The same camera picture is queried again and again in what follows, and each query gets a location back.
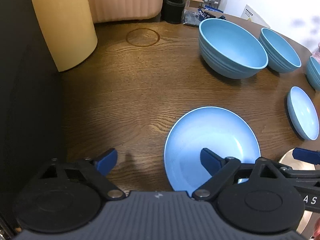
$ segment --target blue bowl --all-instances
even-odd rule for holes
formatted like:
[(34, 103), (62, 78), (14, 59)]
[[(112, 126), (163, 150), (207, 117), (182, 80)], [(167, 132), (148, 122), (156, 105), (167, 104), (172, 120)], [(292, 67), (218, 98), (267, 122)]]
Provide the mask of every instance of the blue bowl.
[(316, 109), (308, 95), (299, 87), (292, 87), (288, 99), (288, 112), (293, 126), (305, 140), (315, 140), (319, 135)]
[(164, 147), (164, 167), (175, 191), (187, 191), (191, 196), (211, 178), (200, 162), (203, 148), (244, 163), (260, 157), (258, 141), (241, 117), (215, 106), (194, 109), (174, 124)]
[(251, 33), (222, 19), (200, 23), (199, 47), (207, 64), (228, 78), (251, 77), (268, 64), (265, 49)]
[(320, 64), (314, 57), (310, 57), (308, 60), (307, 78), (311, 86), (320, 91)]
[(291, 45), (278, 33), (262, 28), (259, 41), (266, 49), (269, 67), (279, 73), (288, 73), (301, 67), (301, 60)]

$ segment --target circular stain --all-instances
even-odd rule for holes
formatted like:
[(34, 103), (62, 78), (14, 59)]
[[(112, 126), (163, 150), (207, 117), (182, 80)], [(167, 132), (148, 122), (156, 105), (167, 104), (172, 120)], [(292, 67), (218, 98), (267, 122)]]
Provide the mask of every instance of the circular stain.
[(125, 40), (133, 46), (149, 47), (160, 40), (160, 35), (154, 30), (139, 28), (129, 31)]

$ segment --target wooden table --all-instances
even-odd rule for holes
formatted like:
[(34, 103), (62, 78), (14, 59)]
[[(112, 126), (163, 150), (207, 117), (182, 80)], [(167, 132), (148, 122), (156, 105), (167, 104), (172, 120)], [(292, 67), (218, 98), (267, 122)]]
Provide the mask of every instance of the wooden table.
[[(259, 36), (261, 26), (227, 16)], [(161, 23), (100, 24), (98, 46), (80, 66), (62, 74), (64, 130), (69, 160), (94, 157), (110, 147), (118, 163), (108, 178), (125, 191), (171, 190), (163, 165), (164, 143), (173, 124), (200, 106), (220, 106), (240, 115), (254, 131), (264, 157), (279, 160), (304, 142), (287, 118), (286, 94), (301, 87), (320, 113), (320, 96), (305, 77), (311, 53), (286, 38), (303, 67), (288, 74), (265, 68), (232, 80), (202, 60), (198, 29)]]

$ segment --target bowl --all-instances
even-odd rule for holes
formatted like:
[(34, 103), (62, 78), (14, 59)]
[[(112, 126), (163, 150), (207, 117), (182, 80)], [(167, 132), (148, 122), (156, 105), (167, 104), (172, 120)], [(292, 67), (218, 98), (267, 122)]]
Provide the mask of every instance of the bowl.
[(199, 47), (207, 64), (228, 78), (251, 77), (268, 64), (265, 49), (251, 33), (222, 19), (200, 23)]
[(165, 143), (164, 167), (173, 190), (191, 196), (211, 178), (200, 161), (203, 148), (244, 163), (260, 157), (253, 131), (237, 114), (216, 106), (194, 109), (174, 124)]
[(310, 57), (308, 60), (307, 78), (315, 90), (320, 90), (320, 64), (314, 57)]
[(299, 87), (292, 87), (288, 99), (288, 112), (293, 126), (305, 140), (315, 140), (319, 135), (316, 109), (308, 95)]
[(266, 49), (269, 67), (279, 73), (288, 73), (301, 67), (301, 60), (291, 45), (278, 33), (262, 28), (259, 41)]
[[(305, 170), (305, 171), (315, 171), (316, 168), (313, 164), (305, 163), (302, 161), (295, 160), (292, 157), (292, 152), (294, 149), (288, 151), (282, 158), (279, 160), (279, 163), (292, 167), (294, 170)], [(306, 228), (309, 220), (311, 218), (312, 212), (305, 210), (303, 213), (303, 217), (300, 220), (300, 224), (297, 228), (297, 232), (301, 234), (303, 230)]]

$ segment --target metal bolt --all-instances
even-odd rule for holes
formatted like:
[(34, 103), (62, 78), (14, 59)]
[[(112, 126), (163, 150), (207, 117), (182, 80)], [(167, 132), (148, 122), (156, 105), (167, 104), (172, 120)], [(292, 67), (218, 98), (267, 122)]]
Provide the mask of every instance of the metal bolt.
[(111, 198), (120, 198), (120, 197), (122, 197), (123, 192), (118, 189), (113, 189), (113, 190), (110, 190), (107, 194)]
[(195, 195), (199, 198), (209, 197), (210, 191), (206, 189), (198, 189), (195, 191)]

